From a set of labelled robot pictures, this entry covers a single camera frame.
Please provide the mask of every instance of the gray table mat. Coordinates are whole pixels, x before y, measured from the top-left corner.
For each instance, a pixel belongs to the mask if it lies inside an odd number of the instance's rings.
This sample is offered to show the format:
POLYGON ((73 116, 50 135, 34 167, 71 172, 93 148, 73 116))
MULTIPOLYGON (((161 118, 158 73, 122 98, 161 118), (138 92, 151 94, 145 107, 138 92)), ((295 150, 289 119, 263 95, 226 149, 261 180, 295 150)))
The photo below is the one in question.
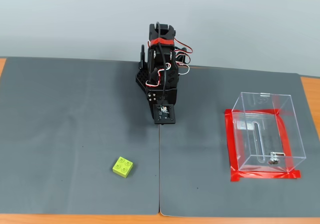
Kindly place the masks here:
POLYGON ((179 79, 176 124, 160 126, 160 211, 180 217, 320 217, 320 143, 297 74, 192 69, 179 79), (225 109, 240 94, 292 95, 306 160, 301 179, 230 182, 225 109))
POLYGON ((133 62, 8 58, 0 82, 0 213, 159 211, 159 127, 133 62), (133 162, 125 179, 119 156, 133 162))

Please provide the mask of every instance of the robotic arm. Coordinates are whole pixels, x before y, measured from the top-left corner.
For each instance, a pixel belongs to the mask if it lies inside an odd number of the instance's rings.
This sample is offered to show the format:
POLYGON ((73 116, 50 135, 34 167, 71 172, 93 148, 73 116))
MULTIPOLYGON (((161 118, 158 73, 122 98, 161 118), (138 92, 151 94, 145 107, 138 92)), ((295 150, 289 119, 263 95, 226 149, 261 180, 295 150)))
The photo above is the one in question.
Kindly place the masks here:
POLYGON ((136 82, 145 92, 155 124, 176 123, 174 105, 177 100, 179 66, 185 63, 186 56, 192 49, 175 39, 176 31, 171 25, 159 24, 149 26, 147 62, 142 45, 139 69, 136 82), (190 48, 178 49, 175 41, 190 48))

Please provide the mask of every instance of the lime green lego brick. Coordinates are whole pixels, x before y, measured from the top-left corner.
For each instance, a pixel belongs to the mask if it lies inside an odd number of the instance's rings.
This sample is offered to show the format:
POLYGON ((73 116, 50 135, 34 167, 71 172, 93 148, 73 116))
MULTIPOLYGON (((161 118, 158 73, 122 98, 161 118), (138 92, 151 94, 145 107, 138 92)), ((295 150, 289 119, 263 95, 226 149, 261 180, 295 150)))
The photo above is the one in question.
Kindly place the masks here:
POLYGON ((134 164, 129 160, 123 157, 119 157, 118 161, 115 163, 112 170, 114 173, 117 173, 118 175, 126 178, 133 166, 134 164))

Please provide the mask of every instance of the transparent plastic box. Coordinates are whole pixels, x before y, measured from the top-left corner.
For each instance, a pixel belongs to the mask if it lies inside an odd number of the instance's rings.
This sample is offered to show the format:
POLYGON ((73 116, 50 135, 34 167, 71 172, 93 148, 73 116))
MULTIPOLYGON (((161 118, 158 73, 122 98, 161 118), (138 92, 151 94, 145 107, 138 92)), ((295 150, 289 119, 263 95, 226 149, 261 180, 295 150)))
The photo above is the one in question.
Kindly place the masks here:
POLYGON ((306 159, 291 95, 242 92, 232 120, 239 171, 290 172, 306 159))

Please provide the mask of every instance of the red tape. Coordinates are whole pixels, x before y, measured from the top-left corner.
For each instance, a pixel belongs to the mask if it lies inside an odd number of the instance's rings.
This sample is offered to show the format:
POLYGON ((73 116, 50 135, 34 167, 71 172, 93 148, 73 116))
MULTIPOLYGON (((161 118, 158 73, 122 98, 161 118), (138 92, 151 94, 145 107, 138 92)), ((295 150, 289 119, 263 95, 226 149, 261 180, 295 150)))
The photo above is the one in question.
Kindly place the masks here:
POLYGON ((164 38, 156 38, 156 39, 153 39, 150 41, 150 46, 154 45, 154 44, 157 44, 157 43, 160 43, 160 44, 168 44, 168 45, 174 45, 175 42, 173 40, 167 40, 167 39, 164 39, 164 38))
MULTIPOLYGON (((285 124, 282 118, 277 114, 279 113, 278 110, 258 110, 255 112, 275 114, 275 119, 278 124, 279 134, 282 141, 283 151, 286 154, 291 154, 290 143, 289 143, 288 135, 286 132, 285 124)), ((285 178, 285 179, 301 178, 300 171, 295 169, 293 169, 288 173, 239 171, 237 151, 236 151, 236 141, 235 141, 235 135, 234 135, 233 117, 232 117, 231 109, 227 109, 225 111, 224 120, 225 120, 226 139, 227 139, 227 146, 229 151, 230 174, 231 174, 232 182, 238 182, 240 181, 240 178, 285 178)), ((286 162, 286 166, 290 168, 292 167, 292 165, 293 165, 292 160, 288 159, 288 161, 286 162)))

